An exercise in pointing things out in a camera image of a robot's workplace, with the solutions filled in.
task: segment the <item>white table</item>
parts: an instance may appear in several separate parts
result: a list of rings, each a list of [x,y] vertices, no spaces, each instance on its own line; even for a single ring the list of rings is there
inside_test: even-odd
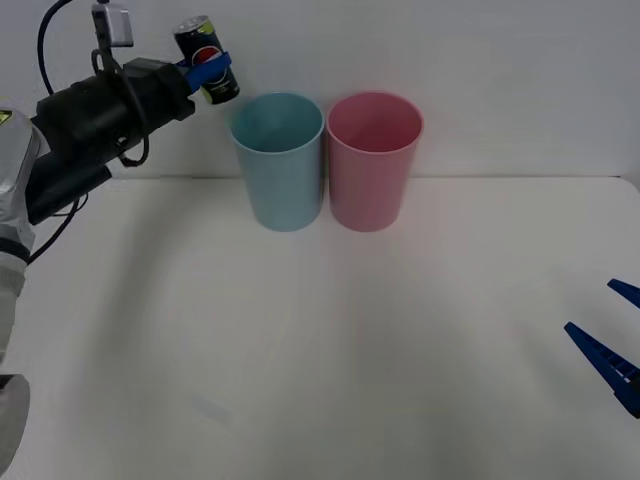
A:
[[[6,478],[635,480],[640,423],[563,331],[640,364],[613,277],[640,285],[617,179],[415,180],[377,234],[328,205],[270,232],[240,181],[112,182],[29,271]]]

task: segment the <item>white wall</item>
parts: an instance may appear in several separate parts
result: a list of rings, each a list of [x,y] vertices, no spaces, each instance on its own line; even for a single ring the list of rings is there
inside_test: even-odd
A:
[[[2,0],[2,103],[33,113],[44,95],[37,24],[53,0]],[[90,0],[55,18],[55,86],[91,74]],[[134,56],[178,58],[171,28],[209,14],[243,97],[273,90],[323,106],[387,89],[424,109],[419,175],[617,175],[640,167],[638,0],[123,0]],[[234,175],[223,117],[210,107],[152,139],[136,175]]]

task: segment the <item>soda can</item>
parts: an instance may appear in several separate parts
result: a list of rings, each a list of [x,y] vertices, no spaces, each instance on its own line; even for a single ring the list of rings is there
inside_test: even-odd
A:
[[[189,66],[211,61],[224,53],[213,24],[206,15],[185,20],[173,30],[173,36]],[[214,105],[228,102],[240,93],[230,68],[205,83],[201,90],[207,101]]]

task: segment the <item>blue clamp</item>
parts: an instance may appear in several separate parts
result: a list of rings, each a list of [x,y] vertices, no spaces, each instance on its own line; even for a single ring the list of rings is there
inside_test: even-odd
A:
[[[640,308],[640,289],[615,279],[608,285]],[[573,323],[569,322],[564,329],[613,389],[614,395],[624,408],[640,419],[640,369]]]
[[[184,77],[189,83],[191,93],[195,93],[198,89],[207,82],[210,82],[218,75],[223,73],[231,65],[231,57],[229,53],[225,52],[219,57],[214,58],[208,62],[189,67],[188,63],[183,60],[177,64],[178,67],[189,68],[189,71],[185,73]]]

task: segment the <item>wire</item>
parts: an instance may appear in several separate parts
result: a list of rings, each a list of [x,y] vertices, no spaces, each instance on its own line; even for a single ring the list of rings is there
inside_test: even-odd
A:
[[[73,217],[75,217],[75,215],[76,215],[76,213],[78,211],[78,203],[79,203],[78,200],[73,202],[73,206],[71,207],[71,211],[69,212],[69,215],[67,215],[67,218],[64,219],[64,222],[62,222],[60,224],[60,226],[58,227],[58,229],[55,231],[55,233],[53,235],[51,235],[51,238],[49,238],[49,240],[47,240],[44,243],[44,245],[42,245],[36,251],[36,253],[31,255],[31,257],[29,257],[29,262],[27,262],[29,265],[31,265],[33,262],[35,262],[37,259],[39,259],[47,250],[49,250],[49,248],[51,248],[51,245],[56,243],[56,240],[58,240],[58,238],[60,238],[60,235],[62,235],[62,232],[64,232],[64,230],[71,223],[71,220],[73,220]]]
[[[51,8],[47,10],[47,13],[44,14],[44,17],[42,18],[42,22],[40,22],[40,28],[38,28],[38,41],[36,45],[36,51],[38,54],[38,67],[40,68],[40,75],[42,75],[42,81],[44,82],[44,86],[47,89],[47,93],[49,93],[49,95],[53,95],[54,92],[53,92],[53,87],[51,86],[51,82],[49,82],[49,76],[47,75],[47,67],[44,61],[44,37],[45,37],[45,34],[47,33],[47,27],[49,26],[49,23],[51,22],[51,19],[53,18],[53,16],[58,12],[58,10],[60,10],[65,5],[71,3],[72,1],[73,0],[58,0],[56,3],[54,3],[51,6]],[[44,245],[42,245],[38,250],[36,250],[36,252],[32,254],[31,257],[29,257],[29,262],[28,262],[29,265],[31,265],[38,258],[40,258],[47,250],[49,250],[49,248],[51,248],[51,245],[53,245],[55,241],[58,240],[58,238],[60,238],[60,235],[62,235],[62,232],[66,230],[66,228],[71,223],[71,220],[73,220],[73,217],[75,217],[76,213],[80,209],[79,205],[80,205],[79,200],[76,200],[75,202],[73,202],[73,205],[71,205],[71,210],[69,211],[69,214],[66,216],[64,221],[60,224],[60,226],[54,232],[54,234],[51,235],[51,238],[49,238],[49,240],[47,240],[44,243]]]
[[[51,22],[53,16],[65,5],[71,3],[73,0],[58,0],[54,3],[47,13],[44,14],[42,18],[42,22],[40,22],[40,28],[38,29],[38,67],[40,68],[40,75],[42,75],[42,81],[44,82],[44,86],[47,89],[47,93],[49,95],[53,95],[53,87],[51,87],[51,82],[49,82],[49,76],[47,75],[47,67],[44,63],[44,36],[47,33],[47,27]]]
[[[93,66],[93,71],[96,75],[101,75],[104,73],[104,70],[100,69],[98,65],[98,58],[102,60],[102,66],[105,69],[115,70],[122,83],[124,83],[125,88],[127,89],[127,93],[129,94],[129,100],[133,103],[136,114],[138,115],[138,120],[140,121],[140,131],[142,133],[142,157],[140,160],[131,160],[125,153],[118,156],[122,165],[125,167],[139,167],[149,158],[149,150],[150,150],[150,142],[149,142],[149,122],[147,121],[147,115],[144,113],[144,108],[142,108],[142,102],[140,98],[136,94],[136,91],[133,89],[133,85],[131,85],[131,81],[125,75],[124,70],[120,64],[113,58],[110,52],[104,52],[102,50],[94,50],[91,52],[91,65]]]
[[[78,207],[78,212],[85,207],[85,205],[87,204],[88,201],[89,201],[89,194],[85,193],[84,197],[82,198],[82,203],[80,203],[80,206]],[[54,217],[54,218],[62,218],[62,217],[68,217],[70,213],[71,213],[71,211],[64,212],[64,213],[54,213],[51,216]]]

